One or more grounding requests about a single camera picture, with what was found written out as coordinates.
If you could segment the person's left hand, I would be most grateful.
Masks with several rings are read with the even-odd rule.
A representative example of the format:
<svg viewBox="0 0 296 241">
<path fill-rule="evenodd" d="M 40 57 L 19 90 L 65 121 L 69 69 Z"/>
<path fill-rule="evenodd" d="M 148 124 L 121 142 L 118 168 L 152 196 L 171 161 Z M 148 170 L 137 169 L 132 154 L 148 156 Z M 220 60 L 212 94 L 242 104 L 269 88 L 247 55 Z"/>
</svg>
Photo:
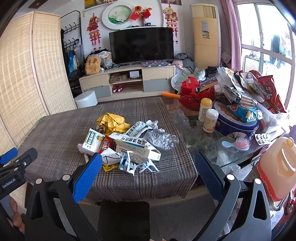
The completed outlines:
<svg viewBox="0 0 296 241">
<path fill-rule="evenodd" d="M 20 232 L 25 233 L 25 224 L 23 223 L 21 215 L 18 213 L 18 205 L 16 201 L 10 197 L 10 208 L 14 215 L 11 220 L 8 220 L 12 227 L 17 227 Z"/>
</svg>

